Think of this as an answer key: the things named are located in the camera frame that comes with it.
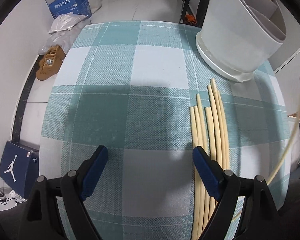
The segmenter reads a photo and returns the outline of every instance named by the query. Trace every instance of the plaid tablecloth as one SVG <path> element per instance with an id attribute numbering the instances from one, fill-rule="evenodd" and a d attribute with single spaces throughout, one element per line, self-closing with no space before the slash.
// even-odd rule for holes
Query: plaid tablecloth
<path id="1" fill-rule="evenodd" d="M 40 174 L 77 169 L 98 145 L 109 161 L 85 206 L 104 240 L 190 239 L 194 175 L 189 107 L 200 93 L 209 106 L 214 77 L 224 102 L 231 169 L 268 177 L 290 136 L 284 101 L 271 66 L 234 83 L 200 57 L 199 28 L 130 21 L 86 26 L 52 88 L 40 144 Z M 290 157 L 270 185 L 283 204 Z M 64 206 L 60 213 L 74 239 Z M 237 205 L 237 212 L 243 200 Z M 238 220 L 227 238 L 232 239 Z"/>

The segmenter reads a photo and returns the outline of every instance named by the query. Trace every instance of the cardboard box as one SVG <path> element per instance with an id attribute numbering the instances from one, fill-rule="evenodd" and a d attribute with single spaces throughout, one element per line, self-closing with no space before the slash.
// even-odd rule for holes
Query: cardboard box
<path id="1" fill-rule="evenodd" d="M 21 197 L 27 199 L 39 176 L 39 151 L 7 141 L 0 162 L 0 177 Z"/>
<path id="2" fill-rule="evenodd" d="M 88 18 L 91 17 L 88 0 L 55 0 L 49 4 L 49 9 L 54 18 L 69 12 L 73 12 L 73 14 L 87 15 Z"/>

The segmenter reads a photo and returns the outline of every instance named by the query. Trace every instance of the rattan stick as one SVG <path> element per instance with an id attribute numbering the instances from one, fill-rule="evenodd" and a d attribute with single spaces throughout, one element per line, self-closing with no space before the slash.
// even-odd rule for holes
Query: rattan stick
<path id="1" fill-rule="evenodd" d="M 199 143 L 199 146 L 203 147 L 201 120 L 200 120 L 200 115 L 199 115 L 199 111 L 198 111 L 198 106 L 194 106 L 194 115 L 195 115 L 195 122 L 197 125 L 198 143 Z M 202 233 L 203 214 L 204 214 L 204 197 L 205 197 L 205 188 L 204 188 L 203 182 L 201 180 L 200 181 L 200 207 L 199 207 L 197 239 L 200 237 L 200 235 Z"/>
<path id="2" fill-rule="evenodd" d="M 220 105 L 220 100 L 219 98 L 220 92 L 217 91 L 217 102 L 218 102 L 218 120 L 219 120 L 219 126 L 220 126 L 220 137 L 221 137 L 221 152 L 222 152 L 222 169 L 226 170 L 226 139 L 225 139 L 225 131 L 224 131 L 224 125 L 223 125 L 223 117 L 222 117 L 222 111 L 221 111 L 221 105 Z"/>
<path id="3" fill-rule="evenodd" d="M 208 138 L 207 138 L 206 125 L 205 125 L 205 121 L 204 121 L 204 113 L 203 113 L 201 98 L 200 98 L 199 94 L 196 94 L 195 96 L 196 96 L 196 99 L 197 99 L 197 106 L 198 106 L 198 111 L 199 111 L 199 116 L 200 116 L 200 123 L 201 123 L 202 140 L 203 140 L 202 148 L 207 153 L 208 152 Z"/>
<path id="4" fill-rule="evenodd" d="M 216 140 L 216 152 L 217 152 L 217 162 L 222 167 L 222 151 L 221 151 L 221 136 L 220 136 L 220 127 L 218 120 L 218 113 L 216 107 L 216 101 L 212 93 L 211 86 L 208 85 L 209 97 L 210 97 L 210 105 L 212 110 L 213 124 L 214 124 L 214 132 L 215 132 L 215 140 Z"/>
<path id="5" fill-rule="evenodd" d="M 206 226 L 208 224 L 208 221 L 209 221 L 210 199 L 211 199 L 211 197 L 209 196 L 208 191 L 205 190 L 205 196 L 204 196 L 204 214 L 203 214 L 202 231 L 206 228 Z"/>
<path id="6" fill-rule="evenodd" d="M 219 98 L 220 108 L 221 108 L 221 114 L 222 114 L 223 131 L 224 131 L 224 135 L 225 135 L 226 169 L 229 170 L 230 169 L 230 150 L 229 150 L 228 128 L 227 128 L 227 121 L 226 121 L 225 109 L 223 107 L 223 102 L 221 100 L 220 91 L 218 91 L 218 98 Z"/>
<path id="7" fill-rule="evenodd" d="M 214 80 L 214 78 L 210 79 L 210 83 L 211 83 L 211 89 L 212 89 L 212 93 L 216 102 L 216 108 L 217 108 L 217 114 L 218 114 L 218 122 L 219 122 L 219 130 L 220 130 L 220 140 L 221 140 L 221 154 L 222 154 L 222 165 L 220 165 L 222 167 L 222 169 L 226 169 L 226 159 L 225 157 L 225 150 L 226 150 L 226 145 L 225 145 L 225 135 L 223 132 L 223 121 L 222 121 L 222 114 L 221 114 L 221 106 L 219 103 L 219 99 L 218 99 L 218 90 L 217 90 L 217 85 L 216 85 L 216 81 Z"/>
<path id="8" fill-rule="evenodd" d="M 193 147 L 198 146 L 198 133 L 197 133 L 197 125 L 195 121 L 195 114 L 194 114 L 194 108 L 190 107 L 190 122 L 191 122 L 191 133 L 192 133 L 192 144 Z M 198 234 L 198 226 L 199 226 L 199 213 L 200 213 L 200 182 L 201 178 L 200 175 L 194 167 L 194 220 L 192 225 L 192 237 L 191 240 L 197 240 L 197 234 Z"/>
<path id="9" fill-rule="evenodd" d="M 196 148 L 198 146 L 198 133 L 197 133 L 197 125 L 195 123 L 193 106 L 190 107 L 190 121 L 191 121 L 192 145 L 194 148 Z"/>
<path id="10" fill-rule="evenodd" d="M 197 134 L 198 134 L 198 146 L 203 147 L 201 121 L 200 121 L 198 106 L 194 106 L 194 117 L 195 117 L 195 125 L 197 127 Z"/>
<path id="11" fill-rule="evenodd" d="M 208 125 L 208 133 L 209 133 L 209 145 L 210 145 L 210 158 L 212 160 L 216 160 L 216 143 L 215 143 L 215 138 L 214 138 L 214 123 L 213 123 L 213 116 L 212 116 L 212 111 L 210 107 L 205 108 L 206 111 L 206 116 L 207 116 L 207 125 Z M 209 201 L 209 206 L 208 203 L 205 202 L 205 207 L 204 210 L 209 210 L 209 216 L 208 216 L 208 221 L 211 218 L 213 211 L 214 211 L 214 206 L 215 206 L 216 200 L 213 197 L 210 197 Z"/>

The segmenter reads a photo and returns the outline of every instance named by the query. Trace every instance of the metal screw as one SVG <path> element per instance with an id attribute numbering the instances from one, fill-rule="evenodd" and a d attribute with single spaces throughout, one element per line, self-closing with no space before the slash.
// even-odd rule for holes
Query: metal screw
<path id="1" fill-rule="evenodd" d="M 231 170 L 225 170 L 225 174 L 230 177 L 233 175 L 233 172 Z"/>
<path id="2" fill-rule="evenodd" d="M 264 178 L 261 175 L 257 175 L 257 181 L 263 182 Z"/>
<path id="3" fill-rule="evenodd" d="M 39 176 L 37 178 L 37 182 L 43 182 L 44 181 L 44 176 Z"/>
<path id="4" fill-rule="evenodd" d="M 69 177 L 73 177 L 73 176 L 75 176 L 76 174 L 77 174 L 77 171 L 75 171 L 75 170 L 71 170 L 71 171 L 68 172 L 68 176 L 69 176 Z"/>

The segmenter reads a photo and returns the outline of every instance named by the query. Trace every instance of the black cable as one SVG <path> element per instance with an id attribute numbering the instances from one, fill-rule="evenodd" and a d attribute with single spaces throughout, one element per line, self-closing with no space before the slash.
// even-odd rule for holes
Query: black cable
<path id="1" fill-rule="evenodd" d="M 7 198 L 4 194 L 4 192 L 2 192 L 2 190 L 0 190 L 0 204 L 6 205 L 9 200 L 12 200 L 12 198 Z"/>

